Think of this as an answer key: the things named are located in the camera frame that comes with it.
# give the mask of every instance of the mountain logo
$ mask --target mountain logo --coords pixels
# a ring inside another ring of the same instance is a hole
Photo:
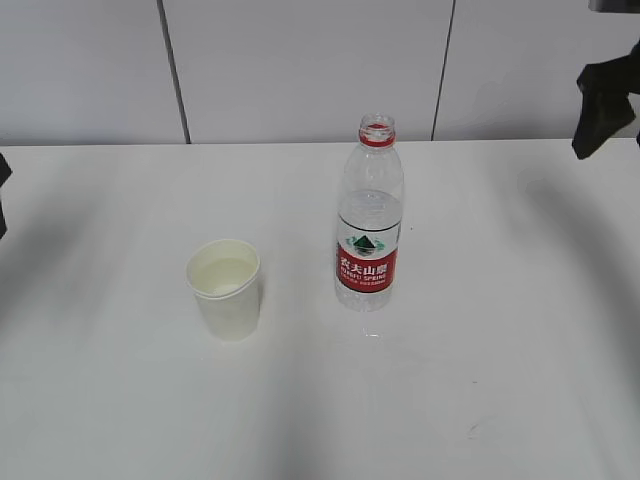
[[[373,255],[376,251],[384,250],[384,243],[375,238],[373,242],[366,235],[358,237],[350,237],[346,239],[347,245],[352,247],[356,253],[362,257]]]

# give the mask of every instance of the white paper cup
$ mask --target white paper cup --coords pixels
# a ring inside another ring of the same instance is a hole
[[[256,249],[240,240],[217,240],[187,263],[193,289],[209,330],[222,340],[242,340],[256,329],[260,312]]]

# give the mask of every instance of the white table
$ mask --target white table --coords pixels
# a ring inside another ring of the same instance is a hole
[[[0,478],[636,480],[635,142],[400,144],[372,314],[333,293],[352,147],[3,148]],[[238,344],[184,281],[221,237],[264,262]]]

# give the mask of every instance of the cup rim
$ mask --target cup rim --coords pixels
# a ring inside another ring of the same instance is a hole
[[[224,295],[212,295],[210,293],[203,292],[202,290],[198,290],[197,288],[195,288],[191,284],[191,279],[189,278],[189,264],[193,261],[194,258],[196,258],[198,255],[200,255],[200,253],[202,253],[204,250],[206,250],[207,248],[212,247],[213,245],[215,245],[217,243],[222,243],[222,242],[241,243],[241,244],[249,247],[251,249],[251,251],[254,253],[254,255],[256,256],[256,268],[253,271],[253,273],[251,274],[251,276],[242,285],[240,285],[235,290],[232,290],[229,293],[225,293]],[[186,270],[185,271],[185,274],[186,274],[185,275],[186,276],[185,280],[186,280],[187,285],[189,286],[189,288],[191,288],[191,290],[193,290],[193,293],[198,295],[199,297],[206,298],[207,300],[226,300],[228,298],[235,297],[239,293],[243,292],[244,290],[246,290],[254,282],[254,280],[258,276],[258,272],[260,271],[260,264],[261,264],[261,262],[260,262],[260,255],[258,255],[258,250],[256,249],[256,247],[251,245],[249,242],[245,242],[244,240],[238,240],[236,238],[221,238],[221,239],[218,239],[218,240],[213,240],[213,241],[211,241],[209,243],[205,243],[204,245],[200,246],[193,253],[193,255],[191,255],[191,257],[187,261],[187,266],[185,268],[185,270]]]

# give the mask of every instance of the plastic water bottle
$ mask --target plastic water bottle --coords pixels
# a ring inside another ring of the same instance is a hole
[[[336,294],[361,312],[382,308],[391,296],[404,199],[395,138],[390,116],[362,117],[360,144],[347,160],[340,187]]]

